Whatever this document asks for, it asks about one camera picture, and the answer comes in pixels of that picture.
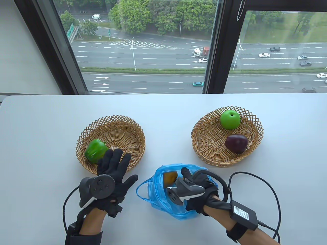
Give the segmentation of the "person's left hand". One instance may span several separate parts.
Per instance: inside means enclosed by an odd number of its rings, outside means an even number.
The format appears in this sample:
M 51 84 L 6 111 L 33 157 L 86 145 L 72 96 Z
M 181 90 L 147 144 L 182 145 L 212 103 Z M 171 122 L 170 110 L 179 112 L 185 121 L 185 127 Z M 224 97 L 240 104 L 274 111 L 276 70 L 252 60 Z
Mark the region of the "person's left hand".
M 128 190 L 138 180 L 138 175 L 131 175 L 123 182 L 131 158 L 131 154 L 123 154 L 122 149 L 109 149 L 97 164 L 97 174 L 111 176 L 115 181 L 115 187 L 109 197 L 93 201 L 92 206 L 105 211 L 112 218 L 122 211 L 119 204 L 124 201 Z

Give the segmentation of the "person's right hand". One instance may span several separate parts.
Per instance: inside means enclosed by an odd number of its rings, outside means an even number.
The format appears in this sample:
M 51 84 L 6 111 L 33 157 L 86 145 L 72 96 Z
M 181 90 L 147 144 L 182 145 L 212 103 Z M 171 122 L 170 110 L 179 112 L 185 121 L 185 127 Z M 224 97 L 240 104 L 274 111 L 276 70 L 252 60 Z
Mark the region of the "person's right hand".
M 191 181 L 191 183 L 201 186 L 205 189 L 205 192 L 200 197 L 192 198 L 187 201 L 186 211 L 195 210 L 198 214 L 202 214 L 204 216 L 208 216 L 203 210 L 204 206 L 207 204 L 208 199 L 210 197 L 217 196 L 218 197 L 218 187 L 209 180 L 206 174 L 200 174 L 196 177 L 191 175 L 188 168 L 181 168 L 181 174 L 184 178 Z

